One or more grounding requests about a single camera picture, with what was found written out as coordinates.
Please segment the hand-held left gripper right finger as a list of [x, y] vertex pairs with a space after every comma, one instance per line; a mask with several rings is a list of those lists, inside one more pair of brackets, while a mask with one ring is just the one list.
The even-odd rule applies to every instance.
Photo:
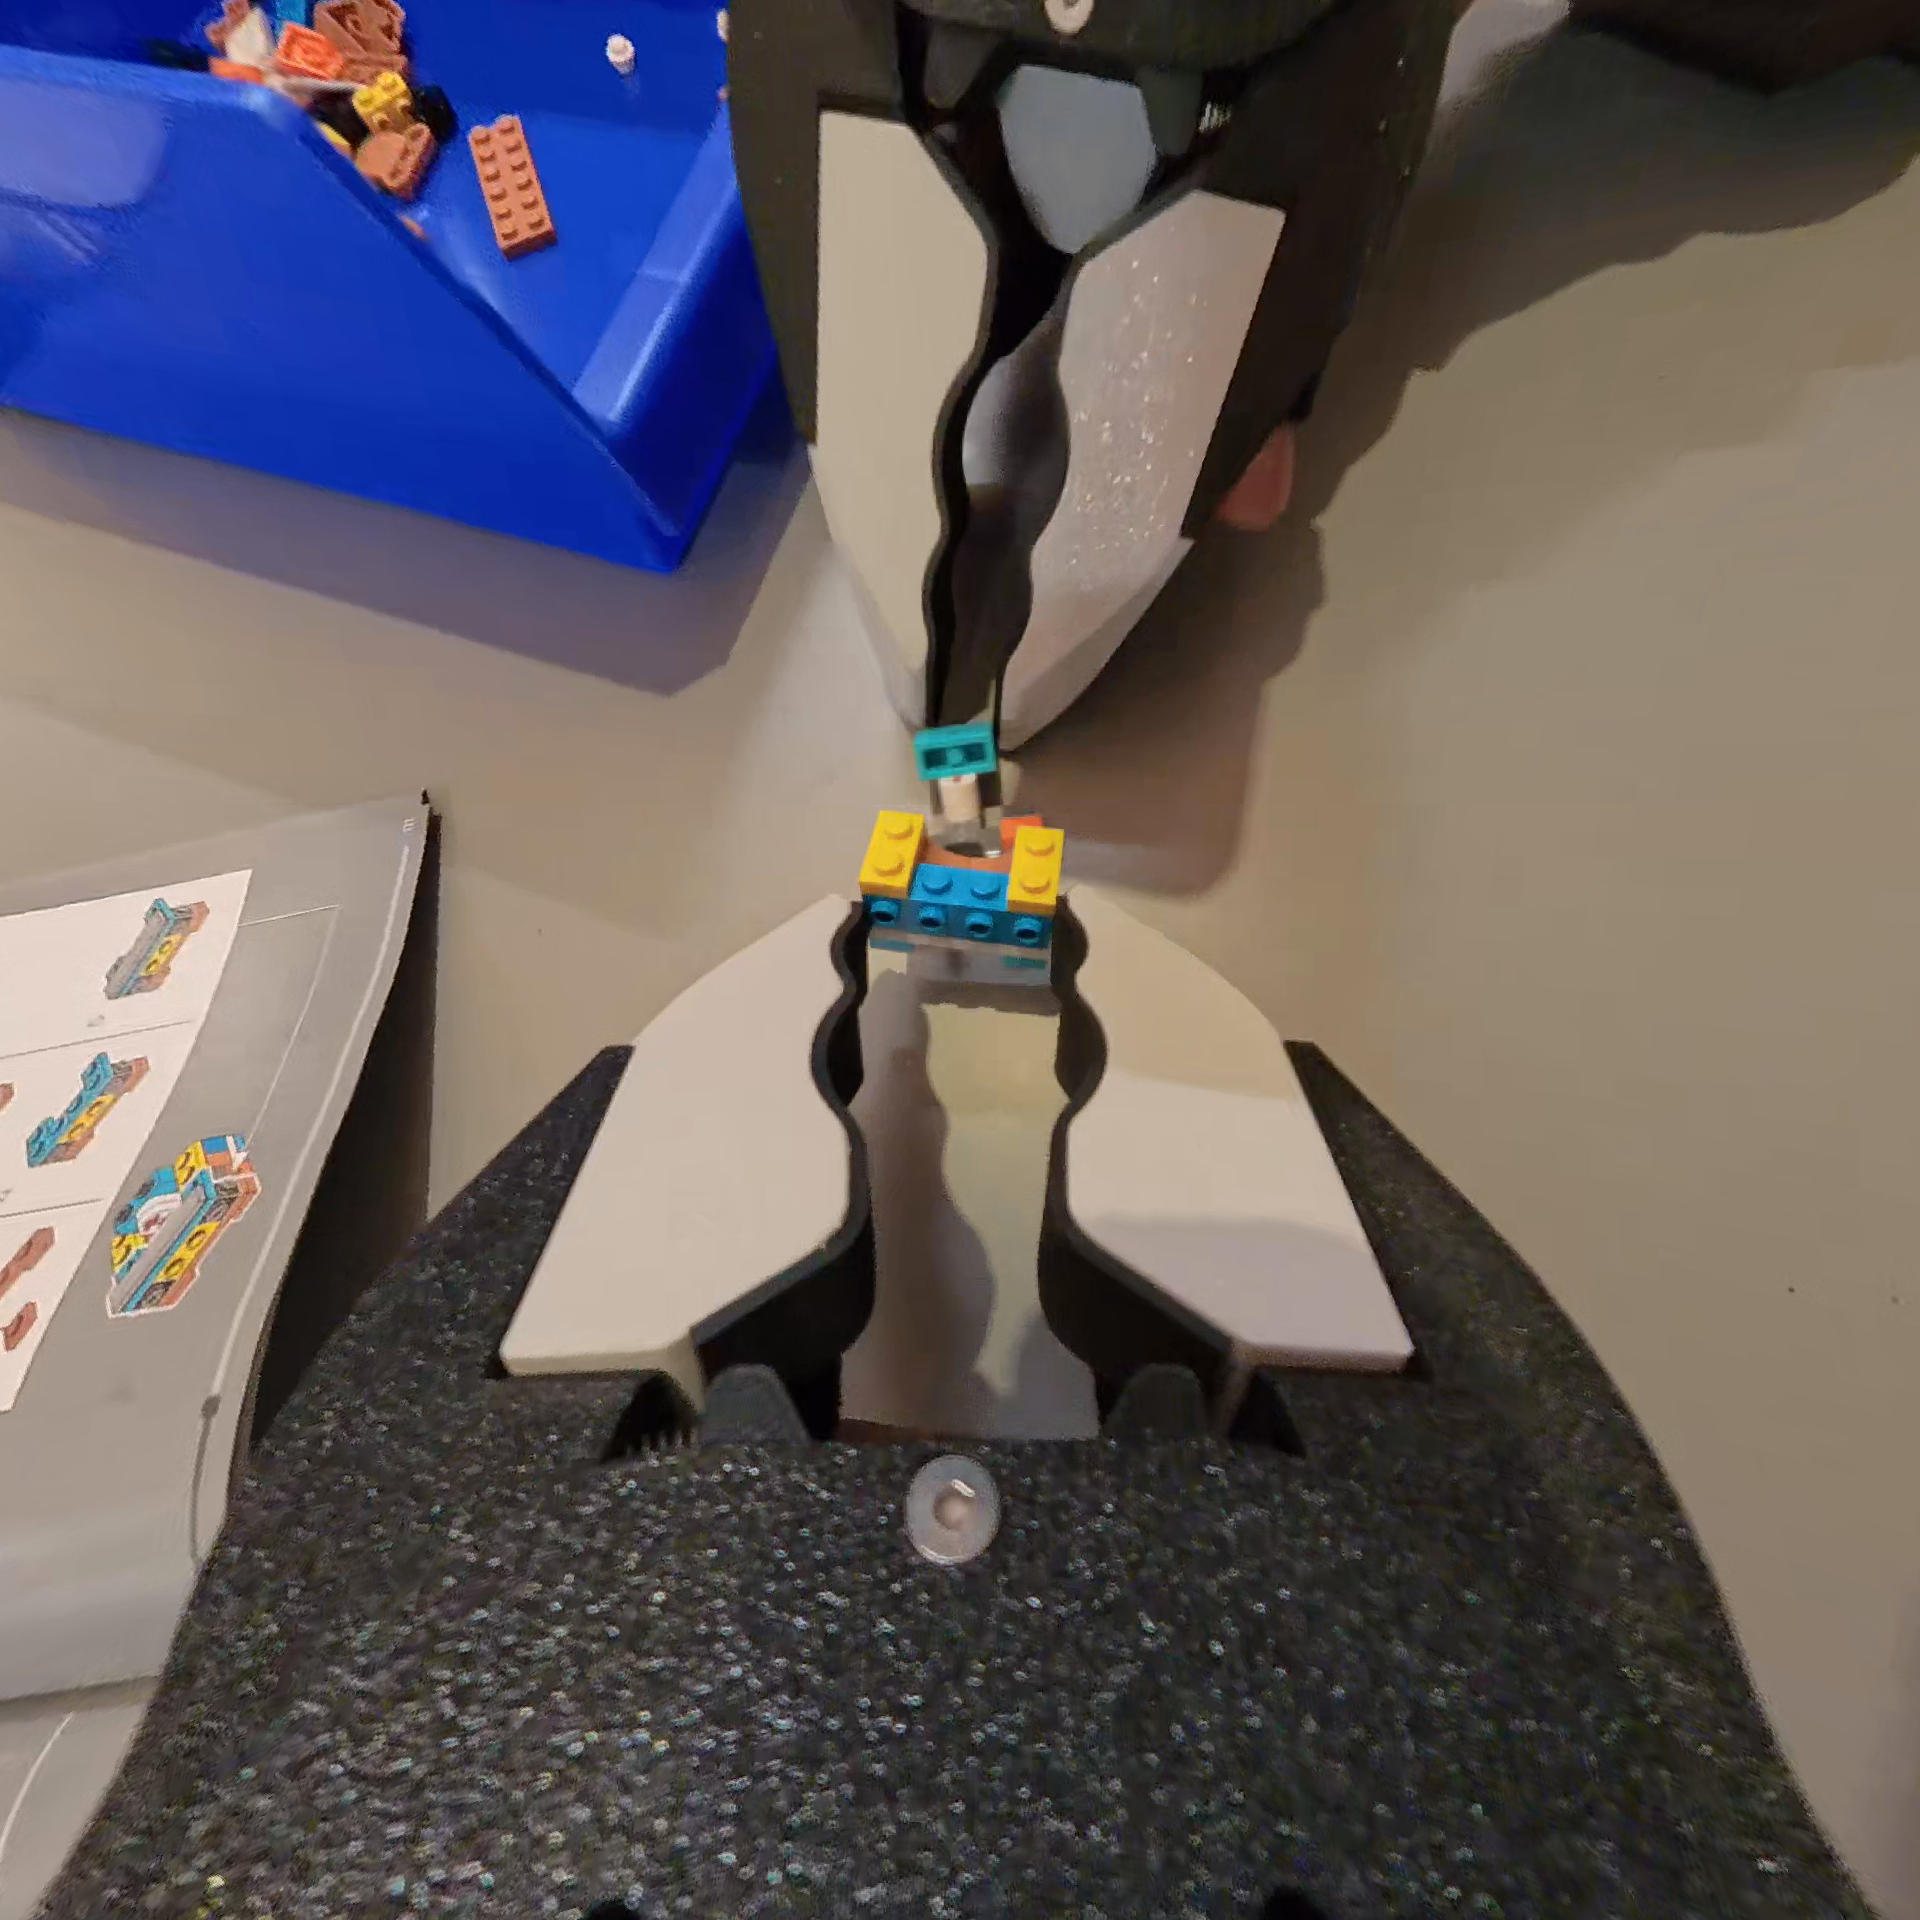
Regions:
[[1078, 886], [1062, 904], [1039, 1301], [1097, 1379], [1398, 1374], [1413, 1338], [1279, 1031]]

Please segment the yellow blue brown brick assembly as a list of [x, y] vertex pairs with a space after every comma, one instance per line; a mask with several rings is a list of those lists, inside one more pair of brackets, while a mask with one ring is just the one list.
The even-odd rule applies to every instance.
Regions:
[[997, 851], [958, 853], [926, 816], [880, 810], [856, 872], [870, 949], [953, 983], [1046, 985], [1066, 837], [1038, 815], [997, 832]]

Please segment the grey instruction booklet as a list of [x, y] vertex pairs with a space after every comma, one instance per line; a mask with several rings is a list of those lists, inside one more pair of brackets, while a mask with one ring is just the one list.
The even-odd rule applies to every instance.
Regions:
[[424, 795], [5, 888], [5, 1915], [127, 1753], [385, 1013]]

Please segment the blue plastic bin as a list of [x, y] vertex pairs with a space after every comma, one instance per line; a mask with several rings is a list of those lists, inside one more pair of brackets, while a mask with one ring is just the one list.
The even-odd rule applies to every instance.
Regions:
[[[458, 120], [412, 202], [278, 94], [136, 51], [200, 10], [2, 5], [5, 405], [681, 566], [777, 384], [719, 5], [405, 2]], [[465, 142], [506, 112], [558, 229], [519, 261]]]

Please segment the pile of mixed bricks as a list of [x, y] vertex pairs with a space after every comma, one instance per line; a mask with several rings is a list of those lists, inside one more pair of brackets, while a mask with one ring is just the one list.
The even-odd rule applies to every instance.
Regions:
[[406, 21], [399, 2], [221, 2], [134, 46], [153, 64], [278, 94], [377, 193], [414, 202], [458, 120], [445, 90], [416, 77]]

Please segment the teal grey orange brick assembly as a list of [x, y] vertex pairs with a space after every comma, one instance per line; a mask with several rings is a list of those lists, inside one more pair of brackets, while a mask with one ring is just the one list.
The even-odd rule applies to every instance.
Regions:
[[1005, 874], [1018, 832], [1048, 832], [1038, 813], [1005, 805], [992, 726], [926, 727], [913, 735], [913, 762], [927, 791], [926, 862]]

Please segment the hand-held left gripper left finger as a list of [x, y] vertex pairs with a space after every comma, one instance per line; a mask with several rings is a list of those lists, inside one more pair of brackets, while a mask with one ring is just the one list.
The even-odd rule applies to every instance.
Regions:
[[719, 1335], [849, 1224], [845, 1101], [813, 1045], [848, 1006], [853, 922], [825, 896], [637, 1033], [501, 1338], [506, 1376], [711, 1379]]

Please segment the orange brick plate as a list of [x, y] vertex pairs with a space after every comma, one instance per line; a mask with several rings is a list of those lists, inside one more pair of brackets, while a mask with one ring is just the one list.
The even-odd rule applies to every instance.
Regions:
[[474, 125], [465, 131], [465, 142], [496, 250], [506, 261], [519, 261], [558, 245], [554, 219], [521, 120], [506, 112]]

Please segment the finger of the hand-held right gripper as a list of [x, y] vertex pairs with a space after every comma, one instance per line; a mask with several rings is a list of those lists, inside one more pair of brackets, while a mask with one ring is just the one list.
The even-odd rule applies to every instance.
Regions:
[[1285, 219], [1185, 187], [1076, 263], [1058, 354], [1065, 478], [999, 686], [1002, 749], [1088, 691], [1190, 551], [1183, 519]]
[[970, 370], [989, 240], [911, 127], [820, 120], [813, 483], [882, 681], [927, 721], [927, 579], [943, 551], [943, 424]]

